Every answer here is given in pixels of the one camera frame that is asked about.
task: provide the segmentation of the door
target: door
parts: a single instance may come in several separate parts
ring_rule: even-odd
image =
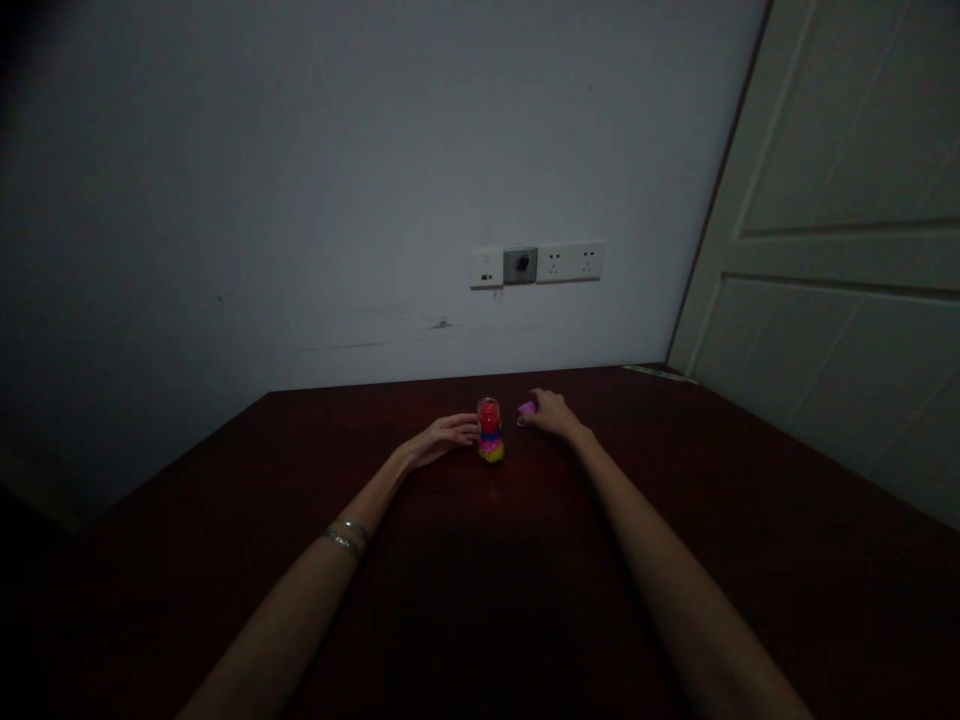
[[[776,0],[670,364],[960,528],[960,3]]]

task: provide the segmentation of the colorful toy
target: colorful toy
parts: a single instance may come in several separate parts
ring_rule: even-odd
[[[493,398],[483,398],[477,403],[480,420],[480,457],[488,463],[503,460],[503,437],[500,434],[500,403]]]

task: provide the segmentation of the hand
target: hand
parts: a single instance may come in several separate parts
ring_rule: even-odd
[[[521,425],[533,425],[541,430],[552,432],[568,440],[581,430],[586,430],[583,424],[573,414],[573,410],[567,407],[563,400],[563,395],[557,395],[550,390],[531,390],[536,398],[536,415],[526,415],[520,417]]]
[[[443,457],[455,447],[470,447],[480,437],[476,413],[440,418],[398,448],[408,467],[416,470]]]

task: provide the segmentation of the bracelet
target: bracelet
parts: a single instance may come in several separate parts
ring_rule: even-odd
[[[360,552],[360,548],[354,545],[352,542],[347,540],[343,535],[338,533],[336,530],[331,530],[327,528],[327,531],[324,533],[324,537],[328,537],[333,540],[337,545],[349,550],[353,553],[353,556],[357,559],[357,562],[363,559],[363,553]]]
[[[360,523],[353,520],[347,520],[346,518],[337,518],[334,522],[343,523],[348,528],[353,530],[357,535],[360,536],[360,539],[363,540],[367,545],[370,544],[370,533],[363,529],[363,526]]]

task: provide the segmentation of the wooden table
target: wooden table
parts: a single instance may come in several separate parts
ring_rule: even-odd
[[[960,536],[692,384],[620,368],[271,393],[14,600],[60,717],[170,717],[287,566],[437,416],[562,392],[820,718],[960,707]],[[685,717],[592,491],[554,438],[411,476],[289,708]]]

